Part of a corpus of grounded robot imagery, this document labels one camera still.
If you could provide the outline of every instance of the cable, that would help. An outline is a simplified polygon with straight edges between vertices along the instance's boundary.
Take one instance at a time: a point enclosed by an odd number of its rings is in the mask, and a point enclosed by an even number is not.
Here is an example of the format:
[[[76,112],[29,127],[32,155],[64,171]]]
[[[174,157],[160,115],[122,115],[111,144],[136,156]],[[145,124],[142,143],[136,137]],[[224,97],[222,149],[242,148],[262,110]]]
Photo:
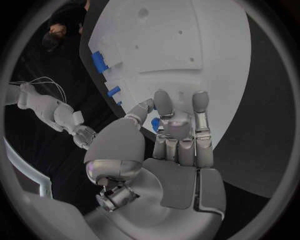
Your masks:
[[[43,81],[43,82],[35,82],[37,80],[40,80],[40,79],[48,79],[50,81]],[[57,82],[55,82],[52,78],[48,77],[48,76],[41,76],[41,77],[38,77],[38,78],[35,78],[31,81],[11,81],[9,84],[11,85],[20,85],[20,84],[32,84],[32,85],[38,85],[38,84],[55,84],[55,86],[57,87],[60,95],[61,95],[61,98],[62,100],[67,103],[67,96],[66,96],[66,93],[64,91],[64,89],[62,88],[61,85],[59,85]]]

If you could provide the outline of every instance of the dark hair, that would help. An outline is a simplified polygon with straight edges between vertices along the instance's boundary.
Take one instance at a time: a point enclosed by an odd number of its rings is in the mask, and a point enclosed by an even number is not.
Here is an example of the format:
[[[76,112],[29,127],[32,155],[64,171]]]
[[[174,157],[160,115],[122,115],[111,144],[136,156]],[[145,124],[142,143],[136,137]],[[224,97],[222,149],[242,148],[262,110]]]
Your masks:
[[[60,37],[55,33],[47,32],[42,38],[41,44],[47,52],[53,52],[58,46],[62,44],[64,37]]]

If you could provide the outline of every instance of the black background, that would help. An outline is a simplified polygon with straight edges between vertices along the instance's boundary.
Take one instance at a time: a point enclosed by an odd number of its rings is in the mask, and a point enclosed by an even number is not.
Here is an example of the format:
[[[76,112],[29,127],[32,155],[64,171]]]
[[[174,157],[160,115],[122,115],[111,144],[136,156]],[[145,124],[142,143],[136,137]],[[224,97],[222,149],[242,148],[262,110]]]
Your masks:
[[[297,0],[265,0],[266,3],[277,13],[282,22],[286,25],[290,34],[299,44],[298,36],[300,26],[300,3]],[[0,15],[0,52],[5,49],[12,33],[21,23],[23,17],[29,9],[35,4],[42,4],[43,0],[33,1],[3,1],[1,3]],[[300,203],[300,189],[294,196],[293,201],[279,219],[277,224],[263,237],[263,240],[277,239],[281,234],[288,238],[299,238],[298,231],[298,213]],[[5,193],[0,191],[0,238],[1,239],[19,239],[28,238],[36,239],[34,234],[24,225],[18,215],[15,213],[10,203],[7,201]]]

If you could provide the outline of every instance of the small blue object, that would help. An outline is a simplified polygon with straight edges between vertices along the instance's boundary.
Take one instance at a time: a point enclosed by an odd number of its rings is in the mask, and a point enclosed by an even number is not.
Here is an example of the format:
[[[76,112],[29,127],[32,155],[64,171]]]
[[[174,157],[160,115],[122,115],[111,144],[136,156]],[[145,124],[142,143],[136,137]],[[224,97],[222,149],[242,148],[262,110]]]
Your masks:
[[[157,133],[159,130],[159,126],[160,126],[160,119],[158,117],[155,117],[152,119],[151,124],[152,124],[152,128],[153,130]]]
[[[119,87],[119,86],[116,86],[116,87],[114,87],[112,90],[108,91],[108,92],[107,92],[107,95],[108,95],[109,97],[112,97],[113,95],[115,95],[117,92],[120,92],[120,91],[121,91],[120,87]]]
[[[109,67],[105,64],[104,58],[99,51],[96,51],[91,55],[91,58],[94,62],[95,67],[97,68],[98,72],[101,74]]]

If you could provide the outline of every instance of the white curved surface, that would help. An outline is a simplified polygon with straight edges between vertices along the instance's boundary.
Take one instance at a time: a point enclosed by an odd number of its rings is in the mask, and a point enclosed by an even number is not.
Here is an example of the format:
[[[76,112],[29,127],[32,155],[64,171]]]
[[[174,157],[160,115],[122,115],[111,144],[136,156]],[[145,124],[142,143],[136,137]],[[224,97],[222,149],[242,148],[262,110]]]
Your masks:
[[[248,79],[251,36],[232,0],[110,0],[88,44],[110,67],[103,75],[127,113],[166,90],[176,109],[193,113],[192,95],[207,91],[215,147],[232,121]],[[149,114],[144,128],[154,132]]]
[[[8,141],[4,138],[7,157],[22,174],[39,184],[39,195],[52,199],[51,180],[49,177],[37,171],[30,166],[18,153],[12,148]]]

